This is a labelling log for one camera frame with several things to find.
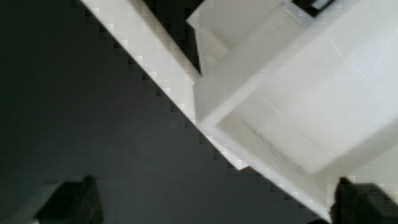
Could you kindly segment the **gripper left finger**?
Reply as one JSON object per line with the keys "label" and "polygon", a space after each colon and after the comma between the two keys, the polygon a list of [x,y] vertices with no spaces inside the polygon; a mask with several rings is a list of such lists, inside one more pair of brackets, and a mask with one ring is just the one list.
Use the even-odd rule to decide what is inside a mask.
{"label": "gripper left finger", "polygon": [[80,181],[44,185],[28,199],[5,224],[103,224],[96,178],[87,175]]}

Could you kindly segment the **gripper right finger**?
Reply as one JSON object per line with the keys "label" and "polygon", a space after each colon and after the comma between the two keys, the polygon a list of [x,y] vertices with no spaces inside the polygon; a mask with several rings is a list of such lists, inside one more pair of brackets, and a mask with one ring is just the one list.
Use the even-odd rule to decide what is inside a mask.
{"label": "gripper right finger", "polygon": [[398,224],[398,204],[373,183],[339,178],[330,218],[332,224]]}

